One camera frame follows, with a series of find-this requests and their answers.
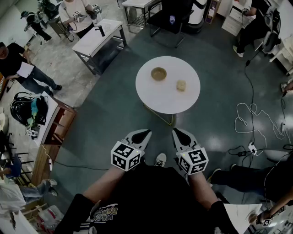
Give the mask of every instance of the tiled floor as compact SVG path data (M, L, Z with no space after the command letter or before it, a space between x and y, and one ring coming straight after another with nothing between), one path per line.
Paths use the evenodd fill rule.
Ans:
M101 6L102 18L125 21L124 9L118 7L116 0L90 0L90 3L98 3ZM129 42L135 34L127 31L125 22L123 29L126 40ZM76 35L74 42L69 42L64 36L59 38L50 26L48 26L46 32L51 35L52 40L43 43L41 46L40 42L43 39L41 37L34 38L29 47L32 51L30 58L35 66L50 76L57 84L62 85L61 91L54 92L55 98L78 108L98 81L99 76L94 76L72 50L77 42ZM25 91L25 89L15 81L9 92L6 93L5 91L0 106L4 107L5 114L9 117L9 132L12 133L11 141L16 145L17 152L29 152L29 159L34 160L38 147L25 134L25 127L12 118L10 114L10 104L13 97L21 91Z

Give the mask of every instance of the white robot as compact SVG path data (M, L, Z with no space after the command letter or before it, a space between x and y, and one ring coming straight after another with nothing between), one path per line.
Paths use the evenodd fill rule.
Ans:
M118 141L111 150L111 164L129 171L137 166L152 136L151 130L143 129L129 133ZM208 157L204 148L197 143L189 132L174 128L172 131L174 146L177 149L178 165L188 175L206 169Z
M184 28L184 32L193 34L201 31L204 23L204 12L207 0L194 0L192 10L194 12L189 17L189 22Z

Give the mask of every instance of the power strip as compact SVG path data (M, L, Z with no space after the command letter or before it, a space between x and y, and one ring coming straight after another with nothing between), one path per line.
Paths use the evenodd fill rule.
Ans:
M249 150L252 152L253 155L256 155L257 149L256 149L255 145L252 144L252 142L250 142L250 143L248 144L248 148L249 148Z

